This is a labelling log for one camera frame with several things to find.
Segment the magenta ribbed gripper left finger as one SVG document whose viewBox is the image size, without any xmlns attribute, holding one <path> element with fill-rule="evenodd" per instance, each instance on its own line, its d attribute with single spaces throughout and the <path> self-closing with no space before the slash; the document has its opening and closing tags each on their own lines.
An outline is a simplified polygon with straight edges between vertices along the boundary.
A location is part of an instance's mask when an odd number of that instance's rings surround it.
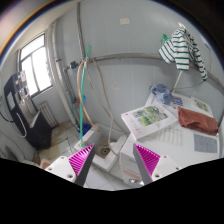
<svg viewBox="0 0 224 224">
<path fill-rule="evenodd" d="M 92 144 L 69 157 L 60 156 L 46 168 L 46 171 L 82 187 L 94 156 L 95 145 Z"/>
</svg>

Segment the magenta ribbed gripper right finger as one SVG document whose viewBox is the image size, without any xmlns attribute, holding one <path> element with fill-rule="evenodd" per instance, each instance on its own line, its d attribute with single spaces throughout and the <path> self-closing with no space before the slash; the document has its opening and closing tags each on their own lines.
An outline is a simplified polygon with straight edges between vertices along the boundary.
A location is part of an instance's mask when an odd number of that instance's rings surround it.
<svg viewBox="0 0 224 224">
<path fill-rule="evenodd" d="M 133 144 L 133 155 L 145 185 L 181 170 L 168 155 L 158 155 L 136 143 Z"/>
</svg>

